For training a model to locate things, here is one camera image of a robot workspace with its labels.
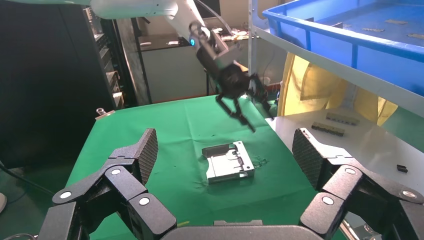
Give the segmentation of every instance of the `blue crate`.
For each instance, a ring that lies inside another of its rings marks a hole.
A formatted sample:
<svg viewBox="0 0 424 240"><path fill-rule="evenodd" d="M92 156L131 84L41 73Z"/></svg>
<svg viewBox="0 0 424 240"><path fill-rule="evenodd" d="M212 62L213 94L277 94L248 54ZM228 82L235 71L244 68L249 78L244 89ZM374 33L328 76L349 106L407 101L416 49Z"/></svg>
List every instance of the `blue crate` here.
<svg viewBox="0 0 424 240"><path fill-rule="evenodd" d="M424 39L408 36L424 36L424 0L295 0L263 15L273 35L424 97Z"/></svg>

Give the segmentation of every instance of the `green cloth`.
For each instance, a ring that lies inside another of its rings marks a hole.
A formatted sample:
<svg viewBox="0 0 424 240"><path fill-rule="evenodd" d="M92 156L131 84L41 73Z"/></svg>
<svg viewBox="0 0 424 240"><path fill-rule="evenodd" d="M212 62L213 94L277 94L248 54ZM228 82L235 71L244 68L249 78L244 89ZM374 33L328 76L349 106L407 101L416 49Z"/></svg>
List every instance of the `green cloth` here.
<svg viewBox="0 0 424 240"><path fill-rule="evenodd" d="M240 99L240 106L256 127L255 133L230 118L214 96L123 109L99 119L67 184L94 173L114 149L134 144L146 128L155 128L159 152L146 187L178 223L198 226L213 225L214 220L263 220L264 225L297 225L316 192L254 105ZM208 161L202 149L235 141L244 143L256 166L254 177L208 185ZM91 239L134 237L113 214Z"/></svg>

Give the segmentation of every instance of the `workbench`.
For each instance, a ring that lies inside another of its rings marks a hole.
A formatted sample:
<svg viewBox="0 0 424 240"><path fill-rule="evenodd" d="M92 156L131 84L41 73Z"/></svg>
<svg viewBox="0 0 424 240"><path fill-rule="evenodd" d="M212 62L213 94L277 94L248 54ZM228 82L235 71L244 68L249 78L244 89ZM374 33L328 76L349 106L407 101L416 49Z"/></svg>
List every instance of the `workbench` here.
<svg viewBox="0 0 424 240"><path fill-rule="evenodd" d="M95 123L67 185L97 171L116 148L136 143L155 128L159 151L146 187L184 226L213 225L215 220L264 225L297 225L317 193L290 150L248 99L240 99L256 127L230 118L215 96L122 109ZM253 178L208 185L208 161L202 149L242 141L255 166ZM338 231L333 239L343 239ZM132 240L114 213L91 234L92 240Z"/></svg>
<svg viewBox="0 0 424 240"><path fill-rule="evenodd" d="M355 118L359 123L352 126L327 120L327 113ZM344 148L368 170L424 194L424 153L355 111L346 108L323 109L267 118L266 121L290 150L295 130L307 128L320 143ZM314 130L311 128L314 122L344 129L344 135L339 137ZM398 171L398 164L407 166L408 172ZM345 219L353 228L364 224L360 217L350 212Z"/></svg>

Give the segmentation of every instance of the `white shelf frame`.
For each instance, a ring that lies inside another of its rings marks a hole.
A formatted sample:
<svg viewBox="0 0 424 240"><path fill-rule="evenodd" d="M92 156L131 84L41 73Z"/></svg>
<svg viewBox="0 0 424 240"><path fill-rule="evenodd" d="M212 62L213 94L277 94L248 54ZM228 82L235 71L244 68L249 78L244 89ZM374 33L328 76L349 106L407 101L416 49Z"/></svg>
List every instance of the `white shelf frame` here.
<svg viewBox="0 0 424 240"><path fill-rule="evenodd" d="M420 117L424 118L424 97L407 89L399 87L381 78L369 75L365 72L354 69L350 66L330 60L321 55L315 54L311 51L303 49L290 43L278 36L272 35L269 31L268 20L263 20L258 17L258 0L249 0L249 49L248 49L248 67L249 74L256 72L256 46L257 38L259 36L265 41L274 44L293 53L312 64L315 64L323 69L332 72L339 77L347 80L348 82L372 92L398 106L411 111Z"/></svg>

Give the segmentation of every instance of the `robotic arm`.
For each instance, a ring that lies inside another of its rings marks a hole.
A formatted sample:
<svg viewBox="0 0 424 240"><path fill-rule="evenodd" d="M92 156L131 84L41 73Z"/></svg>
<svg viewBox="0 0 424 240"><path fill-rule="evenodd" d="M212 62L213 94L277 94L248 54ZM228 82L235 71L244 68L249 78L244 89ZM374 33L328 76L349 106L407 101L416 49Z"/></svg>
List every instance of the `robotic arm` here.
<svg viewBox="0 0 424 240"><path fill-rule="evenodd" d="M243 94L250 95L262 104L269 113L268 92L258 75L248 76L235 64L241 55L239 44L228 47L221 37L209 31L199 14L193 0L11 0L28 4L78 4L91 6L93 12L104 19L122 19L135 17L165 16L177 33L196 48L196 56L207 72L212 76L221 94L216 97L218 104L232 118L241 124L255 128L244 117L238 98ZM232 99L235 111L222 101Z"/></svg>

